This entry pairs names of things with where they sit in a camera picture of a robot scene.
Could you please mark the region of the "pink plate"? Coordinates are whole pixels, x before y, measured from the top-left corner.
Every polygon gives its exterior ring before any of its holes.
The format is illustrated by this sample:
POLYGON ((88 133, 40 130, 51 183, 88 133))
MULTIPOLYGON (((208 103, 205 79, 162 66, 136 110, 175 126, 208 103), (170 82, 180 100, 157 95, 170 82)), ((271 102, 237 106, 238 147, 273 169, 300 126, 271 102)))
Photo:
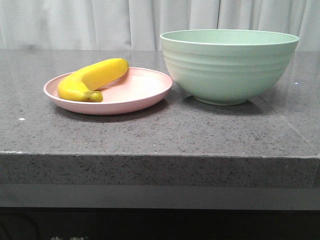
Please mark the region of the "pink plate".
POLYGON ((172 78, 160 71, 130 67, 127 74, 100 89, 102 102, 81 102, 61 99, 58 83, 68 74, 48 81, 44 93, 58 107, 89 115, 117 115, 142 110, 157 104, 165 98, 173 86, 172 78))

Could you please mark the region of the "green bowl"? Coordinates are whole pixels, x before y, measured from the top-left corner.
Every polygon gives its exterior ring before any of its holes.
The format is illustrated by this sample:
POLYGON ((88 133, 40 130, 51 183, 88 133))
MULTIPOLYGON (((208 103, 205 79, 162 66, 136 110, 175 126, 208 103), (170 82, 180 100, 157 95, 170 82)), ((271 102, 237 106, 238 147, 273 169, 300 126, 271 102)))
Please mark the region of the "green bowl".
POLYGON ((232 106, 270 89, 299 42, 287 33, 194 29, 163 33, 161 48, 175 83, 200 102, 232 106))

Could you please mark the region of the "yellow banana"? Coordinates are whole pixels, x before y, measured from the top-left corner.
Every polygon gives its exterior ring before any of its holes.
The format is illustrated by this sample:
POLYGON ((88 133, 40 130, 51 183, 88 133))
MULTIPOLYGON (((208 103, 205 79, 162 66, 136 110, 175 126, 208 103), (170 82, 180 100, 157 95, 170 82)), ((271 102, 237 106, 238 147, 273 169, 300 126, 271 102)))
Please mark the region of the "yellow banana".
POLYGON ((100 103, 103 95, 98 89, 122 77, 128 69, 129 63, 123 58, 111 58, 83 67, 59 82, 58 96, 69 101, 100 103))

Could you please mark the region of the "white curtain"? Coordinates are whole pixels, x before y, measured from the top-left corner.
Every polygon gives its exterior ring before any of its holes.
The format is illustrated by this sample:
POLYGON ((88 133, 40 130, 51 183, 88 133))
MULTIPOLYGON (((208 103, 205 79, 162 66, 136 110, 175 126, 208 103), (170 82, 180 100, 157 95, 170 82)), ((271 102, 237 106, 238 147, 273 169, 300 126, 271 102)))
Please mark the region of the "white curtain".
POLYGON ((241 29, 299 37, 298 51, 320 49, 317 0, 3 0, 0 47, 158 51, 160 35, 241 29))

